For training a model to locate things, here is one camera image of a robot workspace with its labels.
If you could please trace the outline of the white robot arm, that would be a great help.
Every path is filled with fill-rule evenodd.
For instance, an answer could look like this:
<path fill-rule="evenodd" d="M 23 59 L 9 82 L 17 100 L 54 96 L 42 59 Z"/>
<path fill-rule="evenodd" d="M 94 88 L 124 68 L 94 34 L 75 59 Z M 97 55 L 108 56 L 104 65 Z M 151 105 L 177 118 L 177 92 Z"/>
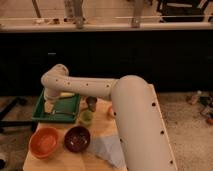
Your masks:
<path fill-rule="evenodd" d="M 57 64 L 42 75 L 41 84 L 50 102 L 62 92 L 111 101 L 128 171 L 178 171 L 155 91 L 143 78 L 71 77 Z"/>

